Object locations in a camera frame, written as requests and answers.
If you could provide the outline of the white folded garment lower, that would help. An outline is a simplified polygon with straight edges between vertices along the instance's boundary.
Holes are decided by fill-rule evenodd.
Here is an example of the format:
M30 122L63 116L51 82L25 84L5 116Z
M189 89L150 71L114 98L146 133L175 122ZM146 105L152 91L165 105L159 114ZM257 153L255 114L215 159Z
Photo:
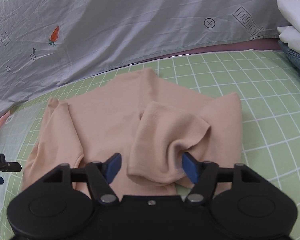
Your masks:
M277 27L279 39L288 47L300 54L300 32L293 26Z

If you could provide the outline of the white folded garment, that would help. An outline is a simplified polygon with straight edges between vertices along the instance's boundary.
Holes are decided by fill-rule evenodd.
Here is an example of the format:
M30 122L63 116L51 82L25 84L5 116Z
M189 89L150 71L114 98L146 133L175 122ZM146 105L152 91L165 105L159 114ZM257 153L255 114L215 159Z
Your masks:
M288 47L300 54L300 32L293 26L277 27L279 39Z
M277 7L292 26L300 28L300 0L277 0Z

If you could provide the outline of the white folded garment top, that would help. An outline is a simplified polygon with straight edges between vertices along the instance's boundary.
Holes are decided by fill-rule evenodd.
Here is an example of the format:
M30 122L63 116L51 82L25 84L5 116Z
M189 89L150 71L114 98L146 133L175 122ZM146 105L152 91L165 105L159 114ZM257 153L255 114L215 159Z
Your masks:
M277 7L292 26L300 28L300 0L277 0Z

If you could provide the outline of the folded blue jeans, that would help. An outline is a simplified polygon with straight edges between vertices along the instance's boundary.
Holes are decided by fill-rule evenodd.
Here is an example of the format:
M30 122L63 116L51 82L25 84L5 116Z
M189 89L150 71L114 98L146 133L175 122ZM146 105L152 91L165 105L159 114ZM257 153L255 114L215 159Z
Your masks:
M283 43L281 40L278 40L278 44L300 77L300 54L290 49L288 44Z

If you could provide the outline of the beige knit sweater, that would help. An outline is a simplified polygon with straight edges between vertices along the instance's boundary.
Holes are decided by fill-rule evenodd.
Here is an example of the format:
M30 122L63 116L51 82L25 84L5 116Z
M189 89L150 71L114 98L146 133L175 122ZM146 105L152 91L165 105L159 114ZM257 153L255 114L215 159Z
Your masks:
M214 99L145 68L70 99L50 98L22 187L59 164L85 167L120 153L122 166L111 184L119 197L175 195L176 185L193 187L181 166L184 152L233 167L242 137L238 94Z

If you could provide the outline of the grey carrot print sheet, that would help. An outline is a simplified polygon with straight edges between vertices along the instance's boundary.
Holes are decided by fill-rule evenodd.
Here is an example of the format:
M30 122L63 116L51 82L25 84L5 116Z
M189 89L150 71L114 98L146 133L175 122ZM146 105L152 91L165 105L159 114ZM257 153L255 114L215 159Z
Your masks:
M0 0L0 117L85 77L275 38L286 23L277 0Z

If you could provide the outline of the green checkered mat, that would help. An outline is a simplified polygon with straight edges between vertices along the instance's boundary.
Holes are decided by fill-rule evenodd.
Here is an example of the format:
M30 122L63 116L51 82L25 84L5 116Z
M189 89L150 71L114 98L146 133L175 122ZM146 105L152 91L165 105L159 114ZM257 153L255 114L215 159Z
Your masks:
M300 239L300 78L279 51L231 51L171 57L111 70L63 86L20 105L0 129L0 153L26 163L48 98L67 99L115 76L152 68L160 77L217 98L236 92L243 108L241 161L298 206L292 231Z

